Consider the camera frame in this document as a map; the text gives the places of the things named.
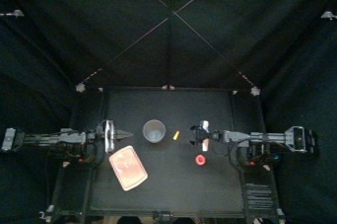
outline black backdrop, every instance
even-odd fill
[[[336,222],[336,0],[0,0],[0,125],[29,132],[68,126],[74,85],[262,89],[270,131],[320,136],[318,160],[286,156],[281,206],[297,223]],[[36,171],[42,159],[28,158]],[[36,215],[44,175],[1,157],[3,218]],[[37,204],[13,207],[23,198]]]

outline black table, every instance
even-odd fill
[[[193,140],[189,129],[208,120],[210,130],[264,131],[260,100],[250,91],[117,88],[104,94],[86,91],[78,95],[70,127],[93,128],[102,119],[113,119],[117,129],[134,134],[114,147],[116,150],[128,145],[134,147],[149,177],[136,188],[122,191],[108,155],[94,171],[61,168],[54,195],[58,215],[153,215],[156,212],[173,216],[248,217],[252,211],[246,209],[250,206],[245,187],[257,182],[246,182],[252,178],[230,165],[224,143],[210,142],[209,151],[202,153],[206,164],[201,167],[194,164],[201,148],[189,143]],[[157,144],[142,135],[142,126],[150,119],[158,119],[166,126],[165,138]],[[276,193],[269,175],[264,183],[272,183]]]

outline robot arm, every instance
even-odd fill
[[[130,136],[132,133],[116,130],[113,120],[104,120],[96,130],[84,132],[64,128],[58,133],[53,134],[27,134],[20,129],[7,128],[1,151],[16,152],[21,147],[52,147],[60,145],[69,152],[82,152],[85,144],[96,144],[98,141],[104,141],[105,153],[112,153],[114,141]]]
[[[204,121],[198,126],[190,128],[194,130],[196,144],[202,143],[205,139],[213,139],[214,141],[224,143],[233,142],[238,147],[246,148],[252,144],[276,143],[282,145],[292,152],[314,153],[316,139],[313,133],[301,126],[293,126],[285,133],[252,132],[250,134],[246,134],[226,130],[209,133],[208,128],[204,128]]]

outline metal bracket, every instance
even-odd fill
[[[168,211],[162,211],[162,212],[154,212],[153,213],[153,218],[158,218],[158,222],[157,223],[170,223],[172,221],[172,214]]]

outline yellow object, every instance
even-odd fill
[[[174,136],[173,136],[173,140],[174,140],[174,141],[176,141],[177,138],[178,138],[178,134],[180,134],[180,132],[177,131],[177,132],[174,133]]]

